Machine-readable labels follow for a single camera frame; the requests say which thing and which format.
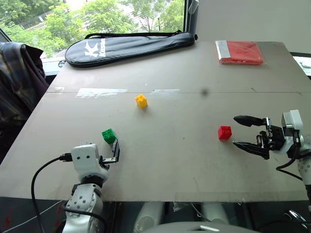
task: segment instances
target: plastic toy block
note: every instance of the plastic toy block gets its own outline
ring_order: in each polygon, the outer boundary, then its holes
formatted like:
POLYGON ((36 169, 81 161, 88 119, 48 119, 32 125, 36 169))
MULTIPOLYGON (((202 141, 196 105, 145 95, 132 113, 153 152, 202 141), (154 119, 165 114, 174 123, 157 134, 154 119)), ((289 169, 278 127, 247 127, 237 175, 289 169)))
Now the plastic toy block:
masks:
POLYGON ((147 105, 148 105, 147 99, 142 94, 136 96, 135 99, 136 99, 136 102, 140 108, 147 107, 147 105))
POLYGON ((109 129, 109 130, 102 132, 102 136, 103 136, 104 140, 106 141, 106 143, 108 143, 108 144, 114 143, 114 141, 117 139, 117 137, 115 136, 115 133, 112 131, 112 129, 109 129))
POLYGON ((220 126, 218 129, 218 139, 219 140, 228 140, 232 135, 230 126, 220 126))

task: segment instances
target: table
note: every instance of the table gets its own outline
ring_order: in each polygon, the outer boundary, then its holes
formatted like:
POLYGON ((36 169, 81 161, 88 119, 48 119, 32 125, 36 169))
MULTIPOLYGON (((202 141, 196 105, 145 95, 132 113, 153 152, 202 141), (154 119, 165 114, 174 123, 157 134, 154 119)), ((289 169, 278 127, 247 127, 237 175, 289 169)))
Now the table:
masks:
MULTIPOLYGON (((96 143, 110 157, 101 132, 112 128, 121 155, 103 200, 306 200, 301 182, 275 171, 286 155, 266 161, 217 137, 220 125, 230 125, 232 140, 255 142, 260 129, 234 116, 269 116, 280 125, 291 109, 299 109, 310 134, 308 77, 282 43, 259 47, 261 67, 220 65, 209 42, 105 67, 65 66, 2 162, 0 196, 29 198, 35 171, 75 146, 96 143), (140 93, 146 110, 135 103, 140 93)), ((295 165, 288 170, 298 173, 295 165)), ((75 183, 73 164, 56 162, 38 176, 36 196, 68 199, 75 183)))

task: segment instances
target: white logo on bag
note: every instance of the white logo on bag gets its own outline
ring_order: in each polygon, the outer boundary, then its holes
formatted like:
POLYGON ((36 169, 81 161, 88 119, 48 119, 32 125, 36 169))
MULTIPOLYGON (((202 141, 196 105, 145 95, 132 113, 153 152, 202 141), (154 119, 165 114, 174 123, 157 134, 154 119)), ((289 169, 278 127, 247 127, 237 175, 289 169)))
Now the white logo on bag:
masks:
POLYGON ((99 54, 98 53, 95 53, 98 51, 98 43, 96 43, 96 45, 94 45, 94 47, 91 47, 88 42, 86 41, 86 46, 85 46, 85 49, 87 51, 84 52, 85 56, 90 56, 90 57, 97 57, 98 55, 100 57, 106 57, 106 40, 105 38, 102 38, 101 39, 101 50, 99 51, 99 54))

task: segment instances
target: wall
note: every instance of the wall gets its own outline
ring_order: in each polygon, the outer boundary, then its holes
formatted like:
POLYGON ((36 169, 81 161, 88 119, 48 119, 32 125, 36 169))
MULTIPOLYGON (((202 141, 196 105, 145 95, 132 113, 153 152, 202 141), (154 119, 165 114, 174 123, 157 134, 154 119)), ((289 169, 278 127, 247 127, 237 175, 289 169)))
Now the wall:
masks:
POLYGON ((311 0, 200 0, 199 40, 281 41, 311 53, 311 0))

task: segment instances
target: bag strap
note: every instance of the bag strap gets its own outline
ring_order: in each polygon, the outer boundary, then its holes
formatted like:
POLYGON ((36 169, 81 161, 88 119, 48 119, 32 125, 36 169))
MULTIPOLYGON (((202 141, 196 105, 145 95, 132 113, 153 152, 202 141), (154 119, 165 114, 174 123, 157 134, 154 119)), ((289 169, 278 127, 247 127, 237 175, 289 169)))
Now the bag strap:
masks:
POLYGON ((85 39, 96 36, 100 38, 105 37, 126 37, 126 36, 172 36, 181 33, 181 30, 178 30, 173 33, 92 33, 88 34, 85 39))

